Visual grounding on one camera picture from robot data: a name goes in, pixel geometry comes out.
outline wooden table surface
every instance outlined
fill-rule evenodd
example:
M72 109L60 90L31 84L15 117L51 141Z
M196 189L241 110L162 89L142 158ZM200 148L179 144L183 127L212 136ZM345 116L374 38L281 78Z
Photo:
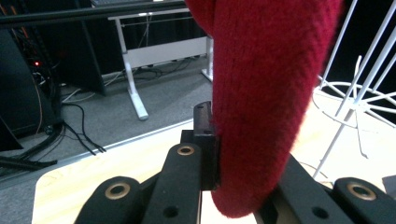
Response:
M328 106L334 103L325 98L322 100ZM368 130L362 133L362 145L369 160L359 153L356 130L346 128L322 172L330 181L343 176L355 176L384 189L381 178L396 175L395 131L366 115L361 116L360 123ZM311 105L292 154L298 161L318 166L338 127L338 122L324 116ZM103 181L123 175L142 182L157 174L162 169L169 148L179 143L181 130L192 130L192 123L156 133L44 174L36 184L33 223L73 223L82 205ZM315 171L309 166L303 167L308 173L313 174ZM255 221L253 216L239 219L223 217L211 201L210 193L204 192L201 223L248 224Z

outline table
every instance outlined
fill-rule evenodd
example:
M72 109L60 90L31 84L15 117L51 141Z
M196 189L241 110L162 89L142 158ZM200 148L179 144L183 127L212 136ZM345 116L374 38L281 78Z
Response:
M103 181L122 175L143 182L157 174L169 148L179 143L181 130L191 129L192 122L184 122L42 175L35 188L32 223L73 223L82 205ZM253 216L238 219L222 216L210 192L203 193L201 219L202 224L256 223Z
M132 69L136 67L153 65L156 63L165 63L176 59L183 59L191 56L206 54L206 37L200 37L189 40L177 41L174 43L128 50L125 44L121 21L124 19L131 19L136 17L147 17L147 16L175 14L175 13L183 13L183 12L189 12L189 9L185 7L185 8L156 11L156 12L145 12L145 13L108 18L109 20L114 21L117 26L122 59L124 62L125 71L129 83L128 92L134 104L134 109L140 120L148 119L149 114L146 108L144 107L143 102L139 96L139 93L137 92L137 89L135 87Z

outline red knit fabric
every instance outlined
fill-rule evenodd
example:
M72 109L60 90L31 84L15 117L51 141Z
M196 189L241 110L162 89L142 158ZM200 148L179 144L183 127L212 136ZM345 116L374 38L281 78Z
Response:
M341 0L186 0L214 38L213 118L227 217L260 208L289 157Z

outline bolt hole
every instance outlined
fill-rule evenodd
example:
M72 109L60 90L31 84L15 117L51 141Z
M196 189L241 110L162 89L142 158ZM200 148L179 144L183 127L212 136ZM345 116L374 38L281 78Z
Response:
M312 212L315 216L320 217L322 219L326 219L329 217L329 213L321 207L313 207Z
M369 196L370 195L370 192L367 189L364 189L364 188L361 188L358 186L353 187L352 189L353 189L353 191L357 192L361 196Z
M180 152L182 152L182 153L190 153L190 152L191 152L191 149L190 149L190 148L187 148L187 147L183 147L183 148L180 150Z
M164 217L171 218L171 217L177 217L177 215L178 215L178 209L174 206L169 206L163 210Z
M194 148L192 147L181 147L177 150L177 153L181 156L190 156L194 153Z
M113 189L111 189L110 192L112 194L119 194L119 193L123 192L124 190L125 190L124 186L116 186Z

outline brass grommet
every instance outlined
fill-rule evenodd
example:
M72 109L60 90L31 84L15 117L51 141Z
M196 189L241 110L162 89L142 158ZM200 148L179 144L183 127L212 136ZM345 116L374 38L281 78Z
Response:
M117 199L125 197L125 195L127 195L130 190L131 190L131 187L128 184L126 184L124 182L119 182L119 183L110 185L106 189L105 195L110 200L117 200Z
M352 182L346 185L346 188L349 190L351 194L362 200L373 201L376 199L375 193L371 189L365 187L362 184Z
M194 148L189 146L182 146L177 150L180 156L190 156L192 153L194 153Z

